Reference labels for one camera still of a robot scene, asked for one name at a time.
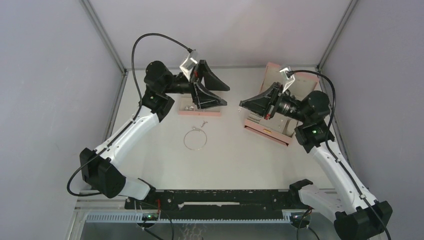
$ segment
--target black bracket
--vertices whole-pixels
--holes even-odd
[[[196,64],[190,74],[190,80],[182,72],[173,75],[161,61],[153,61],[146,68],[144,82],[149,91],[155,94],[191,94],[198,109],[226,106],[227,102],[211,91],[230,90],[230,87],[211,71],[206,60],[200,60]]]
[[[393,213],[390,204],[387,201],[377,202],[372,208],[387,226]],[[349,215],[336,212],[335,217],[334,228],[341,240],[363,240],[384,232],[382,224],[369,207]]]
[[[79,154],[81,165],[86,164],[96,152],[85,148]],[[97,156],[89,164],[81,169],[83,180],[94,189],[111,199],[116,197],[125,186],[126,177],[113,166],[109,159]]]
[[[282,210],[295,209],[291,194],[278,189],[265,190],[156,190],[142,202],[128,198],[125,209],[154,209],[157,206],[166,211],[172,219],[196,220],[251,220],[281,219]],[[237,205],[203,205],[184,203],[227,203]]]

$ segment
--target pink box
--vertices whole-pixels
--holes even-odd
[[[282,80],[279,73],[280,69],[280,65],[268,62],[259,93],[262,93],[268,89],[272,83],[280,82]],[[293,85],[290,86],[289,90],[291,94],[296,96],[299,100],[302,100],[304,97],[306,97],[306,95],[312,92],[320,81],[317,76],[304,72],[295,73],[294,76],[296,77],[296,81],[293,83]],[[277,143],[288,146],[294,137],[294,128],[297,126],[297,124],[294,123],[297,123],[297,121],[292,118],[284,117],[278,113],[275,114],[274,118],[281,118],[281,122],[284,127],[281,127],[281,124],[278,124],[278,120],[257,120],[253,117],[248,117],[244,120],[244,128]]]

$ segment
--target metal frame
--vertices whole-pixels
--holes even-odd
[[[125,74],[127,69],[124,67],[124,64],[122,63],[117,50],[115,49],[114,45],[112,44],[112,41],[106,32],[105,28],[103,27],[102,22],[99,19],[99,16],[97,15],[96,11],[93,8],[92,3],[90,0],[80,0],[82,7],[84,8],[85,12],[87,13],[88,18],[90,18],[93,27],[97,31],[97,33],[100,35],[100,38],[104,44],[104,47],[107,49],[107,51],[110,53],[112,59],[115,61],[117,67],[119,68],[120,72],[122,74]]]
[[[336,30],[334,31],[334,34],[328,43],[327,48],[325,49],[319,63],[316,66],[316,70],[318,72],[321,72],[323,69],[323,66],[325,65],[329,55],[331,54],[335,44],[337,43],[344,27],[346,26],[350,16],[352,15],[352,12],[354,11],[355,7],[357,6],[359,0],[351,0],[346,11],[343,14],[343,17],[341,18]],[[111,110],[111,114],[109,117],[108,125],[105,131],[104,139],[107,139],[109,136],[112,135],[113,127],[115,124],[115,120],[118,114],[119,106],[121,103],[122,95],[125,89],[125,85],[128,78],[128,70],[123,65],[112,41],[109,38],[109,35],[107,34],[102,22],[100,21],[96,11],[94,10],[93,5],[91,4],[90,0],[80,0],[81,5],[83,6],[84,10],[87,13],[87,16],[90,18],[94,28],[98,32],[105,48],[110,53],[112,59],[116,63],[116,66],[119,68],[120,72],[122,73],[122,78],[120,81],[120,85],[114,100],[114,105]],[[259,67],[259,66],[221,66],[220,68],[252,68],[252,67]],[[303,65],[293,65],[292,67],[305,67]],[[327,87],[323,81],[320,81],[321,89],[328,93]],[[345,143],[342,139],[342,136],[340,134],[340,129],[337,124],[337,115],[335,115],[333,128],[335,135],[337,137],[338,143],[340,145],[340,149],[343,149],[344,156],[347,161],[347,151],[345,148]],[[92,190],[83,190],[81,193],[93,193],[95,191]],[[136,221],[137,215],[134,210],[126,210],[125,204],[127,203],[127,200],[125,197],[115,197],[113,199],[108,199],[103,195],[96,195],[96,196],[89,196],[89,197],[83,197],[78,198],[74,213],[72,215],[72,219],[69,225],[69,229],[67,231],[65,239],[67,240],[79,240],[81,238],[83,227],[85,222],[106,222],[108,223],[114,222],[114,223],[124,223],[127,221]],[[270,220],[251,220],[251,221],[223,221],[227,223],[287,223],[290,221],[287,221],[291,213],[297,213],[303,212],[303,209],[286,209],[282,211],[283,218],[281,219],[270,219]],[[176,223],[188,223],[189,220],[176,219]],[[372,239],[380,239],[379,236],[375,236]]]
[[[327,59],[329,58],[330,53],[332,52],[334,46],[337,43],[337,40],[339,39],[343,29],[346,26],[346,23],[348,22],[349,18],[351,17],[353,11],[355,10],[359,0],[350,0],[349,5],[347,6],[346,10],[344,11],[343,16],[341,17],[340,22],[337,25],[337,28],[335,29],[330,42],[327,45],[327,48],[324,51],[324,54],[322,55],[321,59],[319,60],[318,65],[316,66],[317,70],[319,72],[322,71],[324,64],[326,63]]]

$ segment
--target white wall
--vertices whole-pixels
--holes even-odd
[[[393,239],[423,239],[424,1],[360,1],[324,66],[350,161],[393,207]]]
[[[350,0],[92,0],[120,58],[131,68],[134,41],[166,34],[197,49],[210,66],[318,64]],[[184,50],[143,39],[135,67],[178,67]]]
[[[0,239],[63,239],[121,74],[77,0],[1,1],[0,35]]]

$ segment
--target small metal part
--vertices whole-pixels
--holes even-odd
[[[181,69],[181,72],[184,74],[187,80],[190,80],[190,74],[196,64],[198,64],[198,61],[196,60],[197,56],[198,53],[193,50],[184,57],[184,60],[182,60],[181,64],[179,65],[179,69]]]
[[[204,138],[205,138],[205,140],[204,140],[204,144],[203,144],[201,147],[199,147],[199,148],[191,148],[191,147],[187,146],[187,144],[186,144],[186,137],[187,137],[187,135],[188,135],[189,133],[193,132],[193,131],[198,131],[198,132],[201,132],[201,133],[203,133],[203,134],[204,134]],[[206,135],[206,132],[205,132],[205,131],[203,131],[202,129],[199,129],[199,128],[196,128],[196,127],[193,127],[193,129],[191,129],[190,131],[188,131],[188,132],[185,134],[183,141],[184,141],[184,146],[185,146],[186,148],[188,148],[188,149],[190,149],[190,150],[200,150],[200,149],[202,149],[202,148],[206,145],[206,143],[208,142],[208,136]]]
[[[287,89],[289,89],[289,87],[295,82],[295,75],[292,74],[290,77],[287,77],[287,74],[289,72],[291,72],[292,69],[288,66],[285,68],[282,68],[279,72],[281,73],[282,77],[283,77],[283,89],[282,89],[282,93],[284,93]]]
[[[184,108],[186,111],[194,111],[195,110],[195,107],[194,106],[185,106],[185,108]]]

